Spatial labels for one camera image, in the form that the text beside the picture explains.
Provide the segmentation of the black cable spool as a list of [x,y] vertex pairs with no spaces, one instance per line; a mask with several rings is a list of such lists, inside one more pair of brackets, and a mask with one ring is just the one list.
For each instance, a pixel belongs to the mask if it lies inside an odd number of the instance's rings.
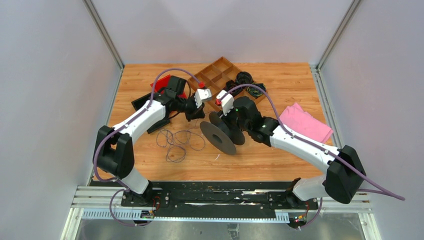
[[226,155],[235,155],[236,146],[241,146],[246,139],[242,131],[232,124],[227,124],[215,111],[209,113],[209,121],[199,124],[203,136],[218,150]]

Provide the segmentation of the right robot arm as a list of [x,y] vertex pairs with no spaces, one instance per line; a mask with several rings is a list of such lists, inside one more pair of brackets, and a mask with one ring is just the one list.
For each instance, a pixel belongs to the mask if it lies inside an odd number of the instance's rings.
[[256,104],[247,96],[234,99],[231,95],[222,100],[222,120],[229,127],[245,131],[256,142],[287,151],[318,168],[322,175],[313,178],[296,178],[286,190],[286,203],[294,209],[307,200],[331,197],[349,204],[359,190],[365,170],[357,151],[348,145],[343,148],[326,145],[307,138],[277,119],[262,116]]

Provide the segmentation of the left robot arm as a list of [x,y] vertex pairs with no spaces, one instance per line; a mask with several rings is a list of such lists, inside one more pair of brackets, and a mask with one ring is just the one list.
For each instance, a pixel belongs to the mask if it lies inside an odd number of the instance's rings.
[[181,95],[187,83],[172,75],[167,86],[143,96],[144,104],[130,117],[112,127],[104,125],[97,132],[92,160],[96,178],[105,182],[98,169],[111,174],[110,181],[122,185],[130,199],[142,207],[154,200],[153,183],[135,167],[134,144],[144,133],[166,125],[172,112],[184,113],[187,121],[205,117],[205,102],[211,100],[211,90],[199,82],[199,88],[184,98]]

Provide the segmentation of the black plastic bin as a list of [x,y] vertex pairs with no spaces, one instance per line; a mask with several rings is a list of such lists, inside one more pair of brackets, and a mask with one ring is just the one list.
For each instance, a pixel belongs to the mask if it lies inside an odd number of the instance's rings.
[[170,123],[170,110],[162,94],[155,93],[151,100],[151,94],[145,94],[131,102],[135,113],[130,117],[134,120],[130,123],[131,129],[137,130],[133,134],[147,132],[151,134]]

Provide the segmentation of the rolled green yellow tie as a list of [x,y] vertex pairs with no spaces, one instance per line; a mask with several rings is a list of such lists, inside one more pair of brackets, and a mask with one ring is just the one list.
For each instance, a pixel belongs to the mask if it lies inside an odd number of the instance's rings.
[[251,83],[251,86],[246,88],[247,93],[257,99],[263,95],[263,91],[266,92],[266,86],[263,83]]

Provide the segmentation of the red plastic bin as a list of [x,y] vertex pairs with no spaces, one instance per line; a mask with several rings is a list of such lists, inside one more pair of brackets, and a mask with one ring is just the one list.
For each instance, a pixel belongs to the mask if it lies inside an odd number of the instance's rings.
[[[166,76],[164,76],[164,77],[160,78],[160,79],[156,82],[156,85],[155,85],[155,87],[154,87],[154,92],[158,92],[160,89],[162,89],[162,88],[164,88],[164,87],[167,87],[167,85],[168,85],[168,83],[169,83],[169,81],[170,81],[171,77],[172,77],[172,75],[168,74],[168,75],[166,75]],[[187,99],[187,95],[184,93],[184,90],[183,90],[183,93],[179,95],[179,97],[182,97],[182,98],[184,98],[184,99]]]

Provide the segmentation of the rolled tie brown pattern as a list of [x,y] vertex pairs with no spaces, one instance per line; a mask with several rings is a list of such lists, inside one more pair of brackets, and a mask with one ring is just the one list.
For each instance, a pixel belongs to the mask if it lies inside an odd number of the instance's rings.
[[[223,88],[223,90],[225,90],[226,92],[228,92],[229,90],[231,90],[231,89],[233,89],[233,88],[235,88],[235,87],[237,87],[239,84],[238,83],[236,83],[234,80],[229,80],[229,81],[227,81],[226,83],[225,83],[225,87]],[[238,89],[236,89],[236,90],[234,90],[234,91],[232,91],[230,94],[233,96],[233,97],[235,97],[235,96],[237,96],[237,95],[239,95],[241,92],[242,92],[242,88],[238,88]]]

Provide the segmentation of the rolled black tie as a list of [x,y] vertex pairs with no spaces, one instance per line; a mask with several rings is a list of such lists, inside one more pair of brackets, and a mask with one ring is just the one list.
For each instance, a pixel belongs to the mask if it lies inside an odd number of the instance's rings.
[[243,85],[243,84],[253,84],[254,80],[250,73],[247,71],[240,71],[235,78],[234,81],[237,85]]

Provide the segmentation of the wooden compartment tray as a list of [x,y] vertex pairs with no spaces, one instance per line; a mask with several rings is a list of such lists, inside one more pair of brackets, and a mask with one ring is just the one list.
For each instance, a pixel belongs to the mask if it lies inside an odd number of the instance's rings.
[[[218,93],[221,90],[223,90],[227,81],[229,80],[235,81],[236,75],[239,72],[245,72],[245,71],[238,68],[236,65],[234,65],[232,62],[227,60],[225,57],[220,57],[213,63],[209,64],[208,66],[200,70],[198,73],[194,74],[194,76],[200,82],[202,82],[208,89],[210,89],[213,98],[215,98],[218,95]],[[198,89],[198,83],[193,77],[190,77],[187,80],[187,83],[192,89],[191,93],[194,93],[195,90]],[[253,78],[253,83],[263,83],[263,82],[255,81],[255,79]],[[249,99],[254,101],[254,103],[256,104],[258,104],[260,101],[264,99],[265,97],[264,94],[260,96],[259,98],[253,98],[247,93],[246,88],[247,86],[242,87],[242,92],[239,95],[234,96],[234,99],[237,99],[240,97],[248,97]]]

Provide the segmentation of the pink cloth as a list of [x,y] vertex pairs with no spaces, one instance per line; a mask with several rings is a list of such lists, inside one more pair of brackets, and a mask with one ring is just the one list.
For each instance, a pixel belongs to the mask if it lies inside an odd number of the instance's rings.
[[290,129],[320,143],[327,142],[334,133],[331,127],[304,111],[297,102],[287,106],[279,119]]

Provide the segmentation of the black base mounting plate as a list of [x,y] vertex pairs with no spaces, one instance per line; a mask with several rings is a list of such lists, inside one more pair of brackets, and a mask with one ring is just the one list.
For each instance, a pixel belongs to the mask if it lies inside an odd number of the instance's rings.
[[287,196],[289,181],[154,181],[151,198],[124,193],[121,206],[152,209],[157,217],[252,219],[276,217],[276,211],[304,214],[318,202]]

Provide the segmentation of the aluminium frame rail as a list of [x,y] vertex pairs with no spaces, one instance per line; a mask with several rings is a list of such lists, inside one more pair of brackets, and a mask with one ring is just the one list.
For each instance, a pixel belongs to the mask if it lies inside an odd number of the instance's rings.
[[105,42],[109,52],[111,53],[116,65],[119,67],[121,71],[123,71],[125,64],[116,48],[105,24],[102,21],[102,18],[97,11],[97,8],[92,0],[82,0],[84,3],[90,17],[92,18],[96,28],[98,29],[103,41]]

